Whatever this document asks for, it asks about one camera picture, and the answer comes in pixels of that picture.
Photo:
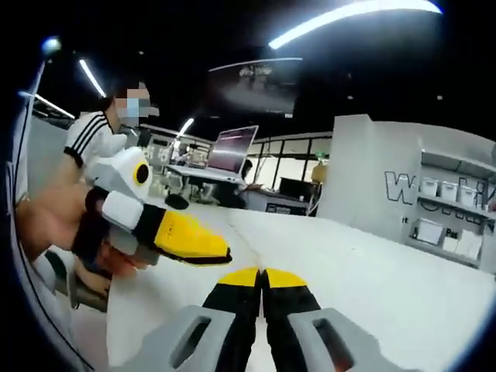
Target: white tabletop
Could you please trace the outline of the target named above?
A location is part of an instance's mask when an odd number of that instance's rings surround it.
[[[201,305],[221,276],[253,265],[303,277],[323,308],[335,308],[375,336],[382,354],[404,368],[448,368],[493,305],[491,275],[333,221],[203,205],[190,210],[228,240],[232,263],[192,267],[160,258],[136,278],[112,281],[111,366],[134,357],[143,337],[182,307]],[[270,360],[259,319],[246,370],[274,371]]]

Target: ceiling light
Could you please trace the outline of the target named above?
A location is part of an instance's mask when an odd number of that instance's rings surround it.
[[[41,50],[45,54],[52,54],[60,50],[60,48],[61,48],[60,41],[58,40],[58,38],[54,36],[49,37],[48,39],[43,41],[43,44],[41,44]]]
[[[59,106],[55,105],[54,103],[48,101],[47,99],[43,98],[41,95],[35,95],[36,98],[38,98],[41,102],[43,102],[45,105],[50,106],[52,109],[56,109],[58,112],[63,113],[66,116],[69,116],[71,119],[75,119],[74,115],[70,114],[69,112],[63,110]]]
[[[34,111],[36,114],[39,114],[39,115],[43,115],[43,116],[48,117],[48,114],[46,114],[45,112],[42,112],[42,111],[39,111],[39,110],[35,110],[35,109],[33,109],[33,111]]]
[[[102,97],[106,97],[105,92],[103,91],[102,87],[100,87],[100,84],[96,81],[95,76],[93,76],[93,74],[91,73],[88,65],[86,64],[86,61],[85,60],[79,60],[79,64],[83,68],[84,73],[88,77],[89,81],[93,84],[93,86],[95,87],[95,89],[97,90],[97,92]]]
[[[186,120],[186,123],[183,125],[183,127],[181,128],[181,130],[177,134],[177,137],[183,136],[186,133],[186,131],[188,130],[188,128],[191,126],[191,124],[193,124],[194,121],[195,121],[195,119],[193,119],[193,118],[189,118],[188,120]]]
[[[427,2],[426,0],[369,0],[365,2],[354,2],[353,4],[342,6],[341,8],[334,9],[330,12],[310,19],[307,22],[303,22],[301,25],[287,31],[284,35],[272,40],[269,43],[269,47],[272,49],[279,49],[286,43],[289,43],[290,41],[305,35],[314,29],[318,29],[324,25],[339,21],[340,19],[383,10],[400,9],[422,10],[442,14],[441,10],[436,5],[431,2]]]

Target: white wall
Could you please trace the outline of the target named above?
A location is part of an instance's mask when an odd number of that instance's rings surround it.
[[[34,196],[57,169],[67,139],[67,130],[33,116],[28,138],[28,192]]]
[[[372,122],[368,115],[336,118],[332,140],[317,216],[400,242],[403,217],[415,213],[411,199],[418,187],[421,149],[490,163],[494,146],[455,129]],[[398,180],[408,192],[401,191]]]

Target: laptop screen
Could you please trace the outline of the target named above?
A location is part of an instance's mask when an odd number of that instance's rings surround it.
[[[257,130],[258,126],[247,126],[221,132],[210,151],[207,167],[239,174]]]

